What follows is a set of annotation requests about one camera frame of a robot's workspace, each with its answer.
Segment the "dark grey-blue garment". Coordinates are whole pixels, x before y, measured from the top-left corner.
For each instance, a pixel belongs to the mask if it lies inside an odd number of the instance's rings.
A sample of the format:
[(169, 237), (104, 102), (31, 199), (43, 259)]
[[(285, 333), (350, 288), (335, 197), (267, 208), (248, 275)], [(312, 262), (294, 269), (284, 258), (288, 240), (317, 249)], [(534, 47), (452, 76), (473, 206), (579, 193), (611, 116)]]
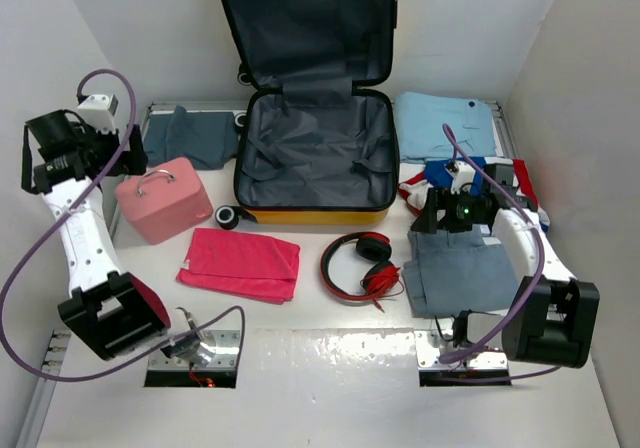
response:
[(219, 170), (239, 147), (231, 112), (190, 112), (178, 105), (171, 113), (151, 114), (144, 137), (148, 167), (184, 157), (196, 170)]

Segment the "red and black headphones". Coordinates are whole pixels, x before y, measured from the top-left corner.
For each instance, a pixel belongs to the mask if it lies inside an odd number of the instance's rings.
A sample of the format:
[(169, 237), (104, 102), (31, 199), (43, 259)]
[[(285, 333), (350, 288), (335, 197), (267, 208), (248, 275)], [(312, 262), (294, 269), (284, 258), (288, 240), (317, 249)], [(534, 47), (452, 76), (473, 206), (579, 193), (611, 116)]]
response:
[(374, 306), (404, 291), (401, 270), (391, 260), (390, 239), (381, 233), (360, 231), (333, 240), (319, 260), (320, 279), (329, 296), (348, 306)]

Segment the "pink cosmetic case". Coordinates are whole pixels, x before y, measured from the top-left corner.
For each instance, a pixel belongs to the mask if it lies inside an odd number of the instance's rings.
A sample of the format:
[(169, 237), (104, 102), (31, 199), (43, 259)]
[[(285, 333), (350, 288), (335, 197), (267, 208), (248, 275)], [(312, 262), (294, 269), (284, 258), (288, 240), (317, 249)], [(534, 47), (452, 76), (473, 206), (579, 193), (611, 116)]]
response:
[(164, 242), (204, 221), (213, 206), (192, 163), (179, 157), (120, 183), (123, 217), (149, 244)]

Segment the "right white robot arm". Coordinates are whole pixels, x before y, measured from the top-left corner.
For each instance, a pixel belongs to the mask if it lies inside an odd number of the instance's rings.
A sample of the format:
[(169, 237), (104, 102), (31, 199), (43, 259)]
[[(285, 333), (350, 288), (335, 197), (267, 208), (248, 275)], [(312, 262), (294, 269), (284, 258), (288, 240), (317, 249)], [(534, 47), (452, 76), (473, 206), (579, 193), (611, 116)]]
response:
[(439, 363), (467, 361), (499, 340), (510, 361), (583, 367), (599, 291), (558, 258), (513, 166), (437, 166), (443, 179), (424, 176), (400, 190), (418, 213), (404, 268), (412, 309), (454, 318)]

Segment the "light blue denim jeans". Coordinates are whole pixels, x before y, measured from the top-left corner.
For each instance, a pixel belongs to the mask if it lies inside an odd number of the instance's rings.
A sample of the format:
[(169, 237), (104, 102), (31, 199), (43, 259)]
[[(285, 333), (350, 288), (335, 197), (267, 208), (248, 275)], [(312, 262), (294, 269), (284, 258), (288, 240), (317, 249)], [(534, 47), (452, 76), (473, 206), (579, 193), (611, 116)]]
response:
[(412, 314), (446, 317), (510, 307), (520, 285), (504, 246), (483, 225), (435, 234), (410, 231), (403, 279)]

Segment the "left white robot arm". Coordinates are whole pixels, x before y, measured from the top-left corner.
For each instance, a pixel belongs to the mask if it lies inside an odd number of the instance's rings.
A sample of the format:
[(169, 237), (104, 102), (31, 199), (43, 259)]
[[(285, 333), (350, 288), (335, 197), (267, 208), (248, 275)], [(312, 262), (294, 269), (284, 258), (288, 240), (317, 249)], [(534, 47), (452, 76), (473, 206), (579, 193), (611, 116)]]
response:
[(125, 271), (102, 211), (97, 177), (120, 143), (117, 131), (97, 130), (71, 110), (26, 121), (23, 139), (35, 139), (43, 161), (22, 148), (22, 189), (41, 197), (60, 234), (69, 272), (62, 322), (99, 358), (110, 360), (165, 333), (171, 323), (158, 295)]

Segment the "pink towel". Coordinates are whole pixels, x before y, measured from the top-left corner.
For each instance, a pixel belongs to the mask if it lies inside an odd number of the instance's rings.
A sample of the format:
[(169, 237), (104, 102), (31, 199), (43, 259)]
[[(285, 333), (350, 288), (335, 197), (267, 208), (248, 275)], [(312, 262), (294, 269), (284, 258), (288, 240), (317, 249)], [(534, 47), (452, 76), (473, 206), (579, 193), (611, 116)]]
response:
[(293, 299), (300, 247), (270, 236), (197, 228), (176, 280), (184, 285), (283, 304)]

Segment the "red white blue shirt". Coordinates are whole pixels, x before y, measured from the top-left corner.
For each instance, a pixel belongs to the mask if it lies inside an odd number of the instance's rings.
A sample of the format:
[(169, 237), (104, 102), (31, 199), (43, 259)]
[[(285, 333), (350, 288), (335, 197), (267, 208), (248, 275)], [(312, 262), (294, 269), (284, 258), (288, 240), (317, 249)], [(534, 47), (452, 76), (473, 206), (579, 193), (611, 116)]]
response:
[[(544, 232), (550, 228), (551, 222), (546, 211), (539, 206), (533, 184), (529, 178), (526, 164), (521, 159), (509, 159), (503, 157), (473, 157), (472, 160), (484, 171), (489, 164), (507, 164), (514, 167), (514, 175), (511, 185), (516, 188), (518, 195), (530, 198), (537, 208), (540, 224)], [(427, 202), (430, 188), (450, 188), (453, 176), (447, 171), (448, 160), (429, 160), (424, 170), (414, 177), (401, 182), (398, 187), (399, 195), (409, 205), (410, 210), (419, 215)]]

